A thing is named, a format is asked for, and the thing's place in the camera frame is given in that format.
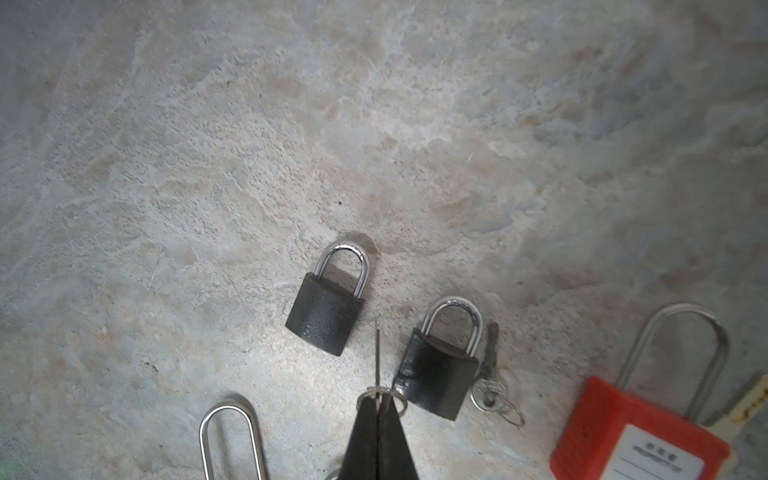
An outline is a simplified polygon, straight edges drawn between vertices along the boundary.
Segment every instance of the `red safety padlock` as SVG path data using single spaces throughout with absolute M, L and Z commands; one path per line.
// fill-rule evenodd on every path
M 684 416 L 627 393 L 629 377 L 665 316 L 692 312 L 717 336 L 707 373 Z M 635 340 L 616 386 L 587 380 L 571 420 L 550 461 L 558 480 L 713 480 L 728 456 L 728 444 L 696 421 L 728 357 L 728 333 L 712 313 L 691 303 L 657 311 Z

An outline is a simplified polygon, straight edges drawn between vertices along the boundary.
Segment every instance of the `white label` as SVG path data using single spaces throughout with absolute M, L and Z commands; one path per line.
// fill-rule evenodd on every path
M 627 425 L 600 480 L 697 480 L 703 468 L 701 458 Z

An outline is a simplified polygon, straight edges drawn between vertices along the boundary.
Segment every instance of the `key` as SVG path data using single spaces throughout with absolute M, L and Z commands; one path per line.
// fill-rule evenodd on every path
M 743 390 L 743 395 L 733 404 L 728 413 L 712 425 L 706 428 L 714 435 L 726 442 L 733 443 L 741 429 L 765 406 L 768 402 L 768 375 L 755 375 L 752 382 Z M 741 457 L 731 448 L 728 458 L 720 466 L 717 480 L 729 475 L 739 466 Z
M 496 413 L 507 423 L 518 427 L 525 425 L 520 410 L 507 400 L 507 386 L 498 378 L 496 372 L 496 349 L 498 345 L 498 323 L 488 325 L 488 343 L 485 345 L 485 357 L 480 365 L 480 376 L 470 389 L 470 396 L 475 406 L 483 412 Z M 513 412 L 518 417 L 514 422 L 508 414 Z

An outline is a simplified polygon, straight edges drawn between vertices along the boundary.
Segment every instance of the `padlock shackle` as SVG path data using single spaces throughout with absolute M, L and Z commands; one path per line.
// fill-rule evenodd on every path
M 646 347 L 650 343 L 650 339 L 653 338 L 656 329 L 661 323 L 661 320 L 665 317 L 676 315 L 678 313 L 696 313 L 703 317 L 712 327 L 717 338 L 717 348 L 715 354 L 710 361 L 710 365 L 707 367 L 707 371 L 704 373 L 704 378 L 699 383 L 694 398 L 690 401 L 688 408 L 686 409 L 684 418 L 690 422 L 697 423 L 701 411 L 710 399 L 712 390 L 717 384 L 717 380 L 720 378 L 720 374 L 723 372 L 725 363 L 728 360 L 728 352 L 730 350 L 730 342 L 728 340 L 728 332 L 720 325 L 715 316 L 702 306 L 693 303 L 673 303 L 672 305 L 665 306 L 659 309 L 653 314 L 651 318 L 643 326 L 640 331 L 640 335 L 634 341 L 632 350 L 629 352 L 627 361 L 621 368 L 619 374 L 619 380 L 616 381 L 616 388 L 624 390 L 627 388 L 629 378 L 632 376 L 637 361 L 645 351 Z
M 320 255 L 320 260 L 317 261 L 317 266 L 315 267 L 315 275 L 323 276 L 323 272 L 326 271 L 326 266 L 328 266 L 328 260 L 330 260 L 331 255 L 339 250 L 349 250 L 360 258 L 360 276 L 357 278 L 357 286 L 355 287 L 355 292 L 353 294 L 355 298 L 360 298 L 362 289 L 366 288 L 366 283 L 368 283 L 368 270 L 371 261 L 368 258 L 368 253 L 357 243 L 348 240 L 331 243 L 325 250 L 323 250 L 323 254 Z
M 470 316 L 472 316 L 472 335 L 469 337 L 467 348 L 464 352 L 469 356 L 475 356 L 475 352 L 480 345 L 480 339 L 482 338 L 482 314 L 480 309 L 472 302 L 464 298 L 463 296 L 446 296 L 432 304 L 427 310 L 427 314 L 424 315 L 424 323 L 422 324 L 422 333 L 429 335 L 432 330 L 432 324 L 435 322 L 435 317 L 440 310 L 447 306 L 460 306 L 466 310 Z
M 261 443 L 259 442 L 259 431 L 256 423 L 256 416 L 245 405 L 234 400 L 225 400 L 217 403 L 205 414 L 200 423 L 200 452 L 203 454 L 203 470 L 205 471 L 205 480 L 214 480 L 214 465 L 210 460 L 210 446 L 208 445 L 208 423 L 218 412 L 222 410 L 234 410 L 245 417 L 248 423 L 248 433 L 250 434 L 250 444 L 253 447 L 253 460 L 256 463 L 257 480 L 266 480 L 264 469 L 264 459 L 261 455 Z

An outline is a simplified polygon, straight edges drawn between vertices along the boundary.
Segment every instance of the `concrete floor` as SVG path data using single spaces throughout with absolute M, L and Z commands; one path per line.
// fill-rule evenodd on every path
M 375 325 L 389 381 L 449 293 L 528 424 L 409 409 L 424 479 L 552 478 L 584 378 L 670 301 L 730 331 L 708 412 L 768 369 L 765 2 L 7 0 L 0 62 L 2 480 L 203 478 L 232 393 L 271 478 L 325 478 Z M 338 238 L 374 263 L 340 358 L 283 327 Z M 632 389 L 682 410 L 712 345 L 669 323 Z M 218 478 L 252 478 L 238 420 Z M 765 479 L 768 414 L 737 449 Z

